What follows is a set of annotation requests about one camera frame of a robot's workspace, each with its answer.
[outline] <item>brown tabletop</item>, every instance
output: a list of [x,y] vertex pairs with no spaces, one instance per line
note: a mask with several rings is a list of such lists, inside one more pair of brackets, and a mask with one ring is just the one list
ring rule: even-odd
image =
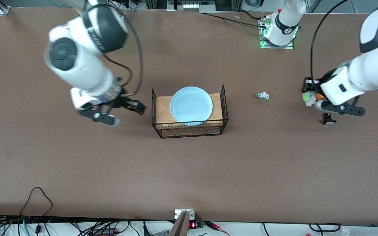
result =
[[[40,186],[54,202],[49,215],[171,219],[174,209],[194,208],[214,221],[378,224],[378,91],[362,96],[365,116],[333,115],[333,127],[301,98],[322,15],[303,17],[294,50],[275,50],[259,48],[254,27],[196,12],[137,12],[145,78],[134,98],[149,108],[143,116],[116,109],[117,128],[78,116],[69,85],[44,63],[48,31],[76,15],[13,8],[0,16],[0,215],[17,215]],[[315,44],[316,77],[359,54],[365,17],[327,18]],[[109,55],[138,72],[133,37]],[[229,122],[222,136],[158,137],[151,89],[219,93],[223,84]],[[269,101],[254,98],[262,91]],[[36,192],[25,214],[48,206]]]

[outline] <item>wire basket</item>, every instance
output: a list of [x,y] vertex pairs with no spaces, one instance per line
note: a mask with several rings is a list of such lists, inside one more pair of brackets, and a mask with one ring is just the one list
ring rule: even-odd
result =
[[[220,111],[216,111],[215,115],[211,115],[210,120],[206,121],[190,121],[190,122],[160,122],[157,123],[157,112],[159,103],[157,102],[157,96],[154,90],[151,90],[151,124],[156,130],[160,138],[180,138],[180,137],[195,137],[195,136],[213,136],[221,135],[228,122],[227,102],[225,100],[225,89],[222,86],[221,93],[210,94],[214,108]],[[167,99],[171,99],[172,96],[158,97],[168,102],[168,110],[170,110],[170,103]]]

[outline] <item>orange object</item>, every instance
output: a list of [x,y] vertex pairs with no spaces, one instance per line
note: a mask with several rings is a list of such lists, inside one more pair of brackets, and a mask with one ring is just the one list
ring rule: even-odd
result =
[[317,100],[322,100],[325,98],[325,96],[321,95],[320,93],[318,93],[318,95],[316,96]]

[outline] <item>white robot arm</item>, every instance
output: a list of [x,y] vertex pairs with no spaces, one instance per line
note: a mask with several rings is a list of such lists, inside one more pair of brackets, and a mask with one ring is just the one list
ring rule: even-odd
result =
[[[45,62],[72,86],[72,103],[80,115],[117,126],[119,120],[109,114],[112,108],[125,107],[140,115],[145,111],[141,102],[125,95],[120,80],[99,59],[105,53],[122,48],[128,32],[122,16],[107,6],[107,0],[88,2],[79,17],[49,32]],[[108,112],[102,112],[102,106],[108,106]]]
[[316,80],[314,86],[308,85],[312,90],[317,88],[317,92],[327,98],[317,101],[317,109],[355,116],[364,114],[363,108],[355,103],[348,104],[348,100],[378,89],[378,8],[361,26],[360,51],[361,55],[328,72]]
[[287,45],[295,36],[305,12],[305,0],[285,0],[281,11],[270,15],[269,30],[263,36],[275,45]]

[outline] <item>blue plate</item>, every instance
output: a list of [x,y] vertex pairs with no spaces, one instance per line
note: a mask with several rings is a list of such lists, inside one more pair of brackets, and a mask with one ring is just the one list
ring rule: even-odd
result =
[[[213,101],[202,88],[186,87],[177,91],[170,102],[171,114],[178,122],[206,121],[213,112]],[[204,122],[190,122],[197,126]]]

